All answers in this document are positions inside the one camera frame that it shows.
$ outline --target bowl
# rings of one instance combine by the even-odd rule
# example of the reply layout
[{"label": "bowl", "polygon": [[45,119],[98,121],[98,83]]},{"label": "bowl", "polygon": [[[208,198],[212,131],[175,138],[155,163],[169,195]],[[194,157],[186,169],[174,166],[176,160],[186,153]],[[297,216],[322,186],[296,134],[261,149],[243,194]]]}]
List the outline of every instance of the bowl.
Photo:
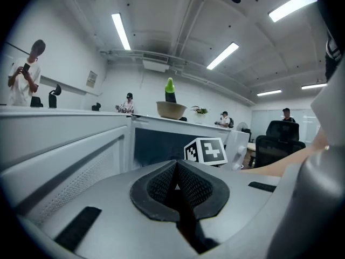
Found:
[{"label": "bowl", "polygon": [[158,101],[157,111],[160,117],[178,120],[183,116],[186,107],[168,101]]}]

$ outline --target white t-shirt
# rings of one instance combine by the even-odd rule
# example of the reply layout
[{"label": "white t-shirt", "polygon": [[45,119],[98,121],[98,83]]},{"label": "white t-shirt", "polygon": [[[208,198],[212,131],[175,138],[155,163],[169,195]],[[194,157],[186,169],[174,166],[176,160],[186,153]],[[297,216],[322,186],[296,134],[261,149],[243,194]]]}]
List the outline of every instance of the white t-shirt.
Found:
[{"label": "white t-shirt", "polygon": [[[19,58],[13,64],[9,77],[12,77],[18,67],[24,67],[25,63],[30,65],[29,74],[33,82],[38,86],[40,80],[40,67],[37,62],[28,63],[26,58]],[[10,106],[30,106],[32,92],[29,83],[24,78],[23,74],[16,77],[15,83],[11,86],[8,105]]]},{"label": "white t-shirt", "polygon": [[220,118],[220,123],[221,124],[230,124],[230,117],[229,116],[226,116],[225,118],[222,116]]},{"label": "white t-shirt", "polygon": [[131,100],[130,102],[128,102],[128,100],[126,100],[120,107],[121,107],[121,108],[125,108],[125,109],[128,110],[130,113],[133,113],[133,110],[134,110],[134,103],[133,103],[133,100]]}]

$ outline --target person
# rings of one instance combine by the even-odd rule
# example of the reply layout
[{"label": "person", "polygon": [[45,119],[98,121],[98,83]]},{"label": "person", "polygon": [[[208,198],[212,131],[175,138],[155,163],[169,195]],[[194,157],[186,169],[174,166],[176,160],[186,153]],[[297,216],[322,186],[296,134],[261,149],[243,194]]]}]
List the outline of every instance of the person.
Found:
[{"label": "person", "polygon": [[215,122],[215,124],[226,128],[233,127],[233,122],[231,122],[231,120],[232,119],[229,116],[227,116],[227,111],[224,111],[222,113],[222,117],[220,118],[220,122]]},{"label": "person", "polygon": [[[341,3],[341,1],[339,0],[328,0],[327,2],[328,4],[331,4],[333,9],[339,8],[338,5],[339,3]],[[341,30],[341,28],[343,28],[343,25],[340,21],[341,18],[334,18],[335,13],[328,11],[322,1],[319,0],[318,4],[320,13],[326,22],[328,34],[330,35],[330,38],[328,39],[326,44],[325,56],[326,79],[328,81],[333,75],[334,71],[336,70],[336,66],[340,62],[342,52],[344,51],[344,41],[342,37],[343,30]],[[270,165],[256,169],[243,170],[242,172],[255,173],[261,175],[282,176],[288,165],[302,163],[311,154],[321,151],[327,148],[327,146],[327,136],[322,127],[320,127],[310,147],[306,147]]]},{"label": "person", "polygon": [[127,100],[120,106],[116,106],[119,112],[122,113],[134,113],[134,103],[133,103],[133,94],[127,94]]},{"label": "person", "polygon": [[37,40],[27,58],[19,58],[12,65],[9,73],[8,86],[10,89],[8,105],[30,106],[32,94],[37,92],[41,69],[37,58],[44,52],[45,43]]},{"label": "person", "polygon": [[284,112],[284,119],[282,121],[296,123],[295,119],[290,117],[290,109],[289,108],[285,108],[282,111]]}]

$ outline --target smartphone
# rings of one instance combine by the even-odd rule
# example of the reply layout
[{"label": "smartphone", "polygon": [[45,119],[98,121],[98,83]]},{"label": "smartphone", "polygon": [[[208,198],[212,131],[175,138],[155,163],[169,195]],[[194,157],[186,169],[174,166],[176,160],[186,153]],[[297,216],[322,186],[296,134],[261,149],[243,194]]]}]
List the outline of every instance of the smartphone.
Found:
[{"label": "smartphone", "polygon": [[25,63],[23,70],[25,70],[27,72],[29,70],[29,68],[30,68],[30,65]]}]

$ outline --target ceiling light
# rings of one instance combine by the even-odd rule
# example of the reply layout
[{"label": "ceiling light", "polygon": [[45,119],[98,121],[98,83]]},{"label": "ceiling light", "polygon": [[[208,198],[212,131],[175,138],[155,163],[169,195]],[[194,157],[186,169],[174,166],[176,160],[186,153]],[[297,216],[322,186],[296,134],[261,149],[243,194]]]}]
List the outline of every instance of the ceiling light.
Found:
[{"label": "ceiling light", "polygon": [[264,95],[270,95],[270,94],[276,94],[276,93],[281,93],[281,90],[274,90],[274,91],[269,91],[269,92],[264,92],[264,93],[258,93],[257,96],[264,96]]},{"label": "ceiling light", "polygon": [[297,11],[298,9],[303,8],[304,6],[312,4],[316,1],[317,0],[290,0],[283,6],[280,6],[276,10],[270,12],[268,15],[272,18],[273,22],[277,22],[290,13]]},{"label": "ceiling light", "polygon": [[119,13],[116,13],[114,15],[112,15],[116,30],[118,31],[119,37],[121,39],[123,48],[125,48],[125,50],[130,50],[130,46],[126,37],[126,33],[125,33],[125,29],[123,28],[123,24],[121,21],[121,15]]},{"label": "ceiling light", "polygon": [[213,68],[215,68],[226,57],[228,57],[231,53],[235,52],[237,48],[238,45],[235,42],[231,43],[218,57],[214,59],[214,61],[211,62],[209,66],[207,66],[207,69],[212,70]]},{"label": "ceiling light", "polygon": [[302,89],[310,89],[310,88],[317,88],[317,87],[324,87],[327,84],[313,84],[313,85],[306,85],[302,86]]}]

